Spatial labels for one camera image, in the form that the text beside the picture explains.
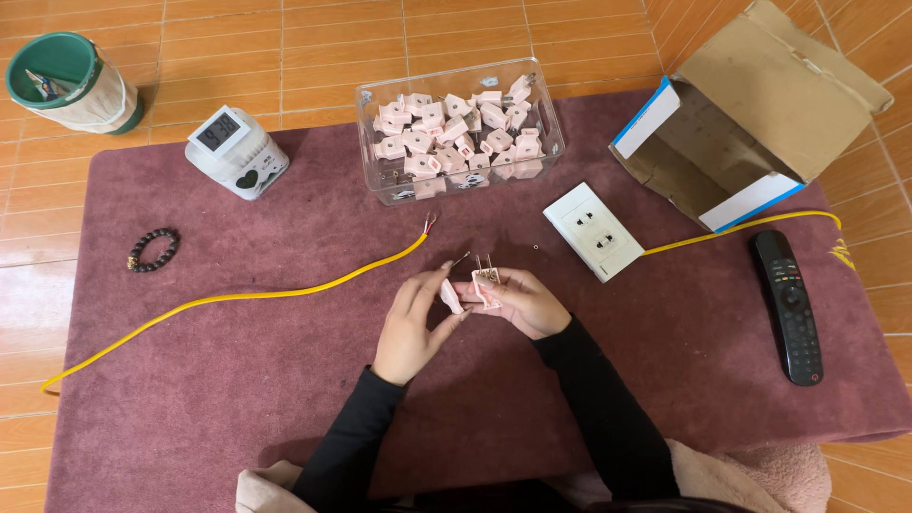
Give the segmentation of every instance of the black sleeve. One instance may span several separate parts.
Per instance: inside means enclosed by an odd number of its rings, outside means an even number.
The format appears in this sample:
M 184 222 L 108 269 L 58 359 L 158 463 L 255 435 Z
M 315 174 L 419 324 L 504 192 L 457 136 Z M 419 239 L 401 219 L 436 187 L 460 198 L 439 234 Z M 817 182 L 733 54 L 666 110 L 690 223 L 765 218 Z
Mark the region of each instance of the black sleeve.
M 612 499 L 680 497 L 661 433 L 580 321 L 533 340 L 561 391 Z
M 369 367 L 361 372 L 355 390 L 292 488 L 319 513 L 354 511 L 367 502 L 380 442 L 405 392 Z

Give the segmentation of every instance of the stripped wire end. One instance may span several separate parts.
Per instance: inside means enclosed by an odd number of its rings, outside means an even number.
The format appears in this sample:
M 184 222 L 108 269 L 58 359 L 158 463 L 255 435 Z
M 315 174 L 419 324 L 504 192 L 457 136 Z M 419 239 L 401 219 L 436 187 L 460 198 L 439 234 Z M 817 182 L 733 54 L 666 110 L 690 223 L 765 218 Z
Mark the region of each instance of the stripped wire end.
M 424 218 L 424 235 L 430 233 L 430 228 L 434 226 L 434 223 L 437 222 L 437 215 L 428 212 L 428 215 Z

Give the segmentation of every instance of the tv remote control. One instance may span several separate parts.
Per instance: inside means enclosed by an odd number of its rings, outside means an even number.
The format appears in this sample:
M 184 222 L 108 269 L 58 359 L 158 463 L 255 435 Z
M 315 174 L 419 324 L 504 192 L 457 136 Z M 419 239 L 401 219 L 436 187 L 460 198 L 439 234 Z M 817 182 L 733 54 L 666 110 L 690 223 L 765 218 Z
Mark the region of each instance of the tv remote control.
M 820 340 L 801 269 L 785 234 L 766 230 L 751 237 L 751 254 L 770 310 L 782 370 L 796 385 L 824 378 Z

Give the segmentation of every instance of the electrical outlet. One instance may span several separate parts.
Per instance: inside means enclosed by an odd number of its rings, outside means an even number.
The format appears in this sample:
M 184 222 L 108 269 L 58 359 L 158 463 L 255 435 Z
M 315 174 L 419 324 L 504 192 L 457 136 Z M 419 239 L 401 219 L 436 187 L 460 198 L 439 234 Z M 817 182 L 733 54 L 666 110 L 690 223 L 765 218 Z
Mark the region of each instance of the electrical outlet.
M 545 208 L 544 216 L 602 283 L 643 254 L 643 247 L 585 183 Z

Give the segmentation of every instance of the maroon mat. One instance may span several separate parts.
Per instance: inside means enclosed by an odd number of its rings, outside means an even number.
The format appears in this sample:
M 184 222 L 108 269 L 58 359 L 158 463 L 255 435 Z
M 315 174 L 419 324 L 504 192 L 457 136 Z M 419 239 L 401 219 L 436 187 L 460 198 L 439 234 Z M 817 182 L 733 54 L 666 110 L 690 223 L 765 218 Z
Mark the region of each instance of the maroon mat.
M 602 285 L 551 227 L 542 210 L 585 180 L 643 247 L 703 235 L 608 152 L 650 94 L 557 101 L 567 152 L 544 179 L 396 207 L 365 188 L 351 124 L 274 134 L 291 169 L 252 203 L 196 171 L 183 143 L 97 155 L 67 366 L 185 301 L 323 283 L 411 244 L 429 208 L 440 221 L 412 255 L 341 287 L 192 309 L 66 378 L 47 511 L 231 510 L 242 469 L 306 460 L 371 362 L 401 282 L 467 249 L 532 270 L 592 331 L 662 433 L 700 451 L 912 428 L 858 276 L 828 253 L 841 236 L 832 220 L 763 227 L 789 236 L 806 277 L 826 373 L 813 388 L 779 367 L 746 249 L 760 228 L 641 257 Z M 765 214 L 826 207 L 813 185 Z M 129 272 L 133 242 L 166 225 L 181 231 L 178 255 L 158 272 Z M 471 269 L 465 261 L 454 275 Z M 590 465 L 554 375 L 519 331 L 477 316 L 411 385 L 373 494 Z

